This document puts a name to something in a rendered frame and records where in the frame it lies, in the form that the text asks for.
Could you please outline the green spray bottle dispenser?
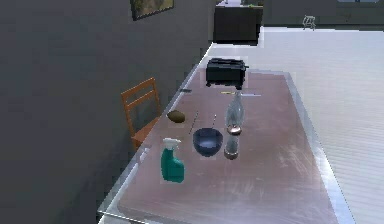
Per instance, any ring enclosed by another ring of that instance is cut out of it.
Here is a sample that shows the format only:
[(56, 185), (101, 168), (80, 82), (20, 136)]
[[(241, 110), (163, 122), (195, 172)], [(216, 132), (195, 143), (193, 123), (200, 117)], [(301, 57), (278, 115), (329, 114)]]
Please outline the green spray bottle dispenser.
[(164, 149), (161, 156), (162, 177), (166, 181), (182, 183), (184, 181), (184, 164), (174, 156), (174, 150), (181, 143), (178, 139), (164, 138)]

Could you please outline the thin grey utensil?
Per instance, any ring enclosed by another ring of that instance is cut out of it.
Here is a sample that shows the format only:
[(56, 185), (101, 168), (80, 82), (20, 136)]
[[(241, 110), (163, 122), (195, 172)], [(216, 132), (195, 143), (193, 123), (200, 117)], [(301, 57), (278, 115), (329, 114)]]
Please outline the thin grey utensil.
[(199, 111), (196, 111), (195, 116), (194, 116), (194, 119), (193, 119), (193, 121), (192, 121), (191, 128), (190, 128), (190, 130), (189, 130), (189, 132), (188, 132), (189, 135), (191, 134), (192, 129), (194, 128), (194, 125), (195, 125), (195, 122), (196, 122), (196, 119), (197, 119), (198, 115), (199, 115)]

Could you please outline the brown potato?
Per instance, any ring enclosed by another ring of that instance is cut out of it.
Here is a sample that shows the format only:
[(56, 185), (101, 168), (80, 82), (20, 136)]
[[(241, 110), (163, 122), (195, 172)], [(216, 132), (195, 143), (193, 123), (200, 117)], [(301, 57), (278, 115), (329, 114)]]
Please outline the brown potato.
[(185, 115), (178, 110), (170, 111), (167, 117), (174, 123), (183, 123), (185, 121)]

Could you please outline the dark blue bowl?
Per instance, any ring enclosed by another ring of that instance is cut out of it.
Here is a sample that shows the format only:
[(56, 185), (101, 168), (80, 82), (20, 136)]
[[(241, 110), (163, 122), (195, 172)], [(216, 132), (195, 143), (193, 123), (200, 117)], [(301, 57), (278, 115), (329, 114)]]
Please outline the dark blue bowl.
[(193, 133), (193, 145), (196, 151), (204, 156), (215, 155), (222, 147), (223, 135), (215, 128), (201, 128)]

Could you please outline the clear glass bottle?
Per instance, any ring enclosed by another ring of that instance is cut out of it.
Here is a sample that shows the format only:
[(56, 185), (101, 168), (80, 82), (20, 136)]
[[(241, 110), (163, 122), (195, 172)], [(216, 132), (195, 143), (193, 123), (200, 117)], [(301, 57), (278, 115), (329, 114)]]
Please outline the clear glass bottle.
[(226, 112), (227, 126), (241, 126), (244, 120), (244, 108), (241, 101), (241, 92), (236, 91)]

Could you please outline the copper topped pepper mill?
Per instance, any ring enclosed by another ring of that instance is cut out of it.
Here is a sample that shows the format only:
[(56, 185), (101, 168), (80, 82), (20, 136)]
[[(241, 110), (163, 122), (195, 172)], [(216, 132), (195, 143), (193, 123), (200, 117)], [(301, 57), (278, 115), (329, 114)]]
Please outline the copper topped pepper mill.
[(227, 128), (227, 132), (229, 136), (224, 149), (224, 155), (227, 159), (234, 160), (238, 157), (239, 135), (241, 134), (241, 128), (239, 126), (229, 126)]

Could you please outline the black toaster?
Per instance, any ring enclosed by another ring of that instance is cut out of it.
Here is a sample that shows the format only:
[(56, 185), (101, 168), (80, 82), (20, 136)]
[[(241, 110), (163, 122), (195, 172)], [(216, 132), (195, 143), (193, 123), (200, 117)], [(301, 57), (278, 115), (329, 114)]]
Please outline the black toaster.
[(206, 67), (206, 86), (234, 86), (241, 90), (245, 81), (248, 66), (243, 60), (212, 58)]

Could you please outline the orange wooden chair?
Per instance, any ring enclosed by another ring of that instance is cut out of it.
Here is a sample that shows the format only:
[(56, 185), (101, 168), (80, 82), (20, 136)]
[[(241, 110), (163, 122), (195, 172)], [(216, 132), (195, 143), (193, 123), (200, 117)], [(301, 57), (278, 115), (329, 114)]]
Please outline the orange wooden chair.
[[(127, 100), (138, 93), (141, 90), (151, 87), (151, 90), (142, 96), (138, 97), (132, 102), (127, 102)], [(137, 107), (139, 104), (145, 102), (146, 100), (154, 99), (156, 103), (157, 116), (142, 127), (140, 130), (136, 131), (133, 126), (132, 118), (130, 112)], [(130, 133), (131, 141), (135, 150), (138, 150), (141, 144), (144, 142), (152, 128), (155, 126), (159, 118), (161, 117), (161, 109), (160, 109), (160, 100), (158, 96), (158, 91), (156, 87), (156, 80), (154, 77), (151, 77), (140, 84), (124, 91), (121, 93), (121, 100), (125, 112), (126, 122), (128, 125), (128, 130)]]

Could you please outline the black cabinet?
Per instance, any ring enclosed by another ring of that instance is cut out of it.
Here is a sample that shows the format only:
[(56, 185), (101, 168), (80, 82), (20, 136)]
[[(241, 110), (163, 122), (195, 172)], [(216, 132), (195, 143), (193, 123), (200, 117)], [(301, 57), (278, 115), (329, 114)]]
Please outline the black cabinet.
[(256, 46), (262, 18), (262, 7), (216, 6), (213, 42)]

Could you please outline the small grey stool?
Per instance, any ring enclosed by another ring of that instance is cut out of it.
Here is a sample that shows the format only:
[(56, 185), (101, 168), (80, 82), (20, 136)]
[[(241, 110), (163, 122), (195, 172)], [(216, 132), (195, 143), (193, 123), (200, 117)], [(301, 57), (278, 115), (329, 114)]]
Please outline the small grey stool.
[(312, 30), (315, 30), (316, 28), (315, 17), (305, 15), (303, 18), (302, 24), (303, 24), (303, 29), (310, 28)]

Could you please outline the framed wall picture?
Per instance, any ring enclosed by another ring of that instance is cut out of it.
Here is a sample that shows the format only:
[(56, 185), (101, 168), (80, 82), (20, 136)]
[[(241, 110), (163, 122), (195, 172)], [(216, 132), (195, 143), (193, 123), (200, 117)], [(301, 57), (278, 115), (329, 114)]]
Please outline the framed wall picture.
[(152, 16), (174, 7), (174, 0), (130, 0), (134, 21)]

